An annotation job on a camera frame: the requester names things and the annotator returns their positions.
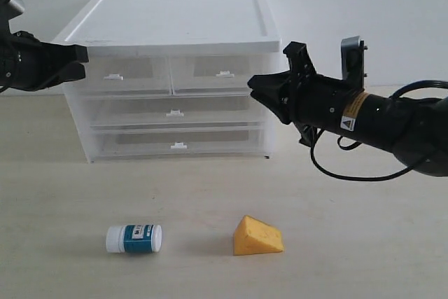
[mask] white plastic box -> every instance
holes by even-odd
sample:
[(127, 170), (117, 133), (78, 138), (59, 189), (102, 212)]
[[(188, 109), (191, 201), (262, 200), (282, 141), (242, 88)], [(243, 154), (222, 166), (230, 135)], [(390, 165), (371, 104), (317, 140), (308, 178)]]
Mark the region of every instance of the white plastic box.
[(64, 92), (90, 162), (272, 154), (273, 118), (247, 87), (279, 70), (267, 0), (91, 0), (53, 43), (89, 52)]

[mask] white bottle cap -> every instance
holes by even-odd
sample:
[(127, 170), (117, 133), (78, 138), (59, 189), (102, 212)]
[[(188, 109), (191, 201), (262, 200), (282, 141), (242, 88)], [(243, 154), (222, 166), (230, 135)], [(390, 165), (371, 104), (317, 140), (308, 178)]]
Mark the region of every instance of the white bottle cap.
[(107, 230), (106, 250), (109, 253), (123, 253), (125, 246), (123, 237), (125, 236), (126, 225), (115, 225)]
[(153, 252), (159, 252), (162, 247), (162, 227), (160, 225), (154, 225), (153, 236), (151, 237), (151, 249)]

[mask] drawer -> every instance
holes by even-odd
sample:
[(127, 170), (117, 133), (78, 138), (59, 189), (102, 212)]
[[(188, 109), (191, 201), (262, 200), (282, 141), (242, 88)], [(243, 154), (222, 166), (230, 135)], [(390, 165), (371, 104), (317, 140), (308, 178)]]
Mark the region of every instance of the drawer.
[(85, 64), (86, 78), (72, 83), (90, 95), (169, 95), (171, 81), (165, 57), (94, 57)]
[(258, 122), (267, 109), (247, 96), (84, 99), (78, 113), (94, 130), (156, 124)]
[(201, 130), (128, 130), (94, 135), (92, 159), (202, 153), (263, 154), (265, 132), (260, 128), (215, 127)]
[(248, 93), (248, 80), (253, 75), (266, 74), (269, 59), (269, 55), (172, 57), (169, 63), (173, 93)]

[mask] drawer handle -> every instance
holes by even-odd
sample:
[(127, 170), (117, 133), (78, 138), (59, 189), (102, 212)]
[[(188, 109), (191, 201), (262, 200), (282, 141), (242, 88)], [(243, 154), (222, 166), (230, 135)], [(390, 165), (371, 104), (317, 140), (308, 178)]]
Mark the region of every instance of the drawer handle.
[(123, 81), (125, 78), (120, 74), (109, 74), (108, 76), (103, 77), (105, 80), (120, 80)]
[(171, 112), (167, 113), (167, 117), (183, 117), (183, 112), (180, 110), (171, 110)]
[(216, 77), (232, 78), (235, 77), (235, 74), (230, 73), (230, 71), (220, 71), (219, 74), (216, 74)]
[(171, 150), (185, 150), (187, 146), (184, 143), (174, 143), (171, 145)]

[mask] drawer unit lid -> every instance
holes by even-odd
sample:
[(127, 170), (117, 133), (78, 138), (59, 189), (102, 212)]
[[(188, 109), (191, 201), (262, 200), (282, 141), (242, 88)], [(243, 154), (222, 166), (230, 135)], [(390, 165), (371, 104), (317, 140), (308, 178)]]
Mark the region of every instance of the drawer unit lid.
[(53, 43), (90, 56), (276, 53), (267, 0), (90, 0)]

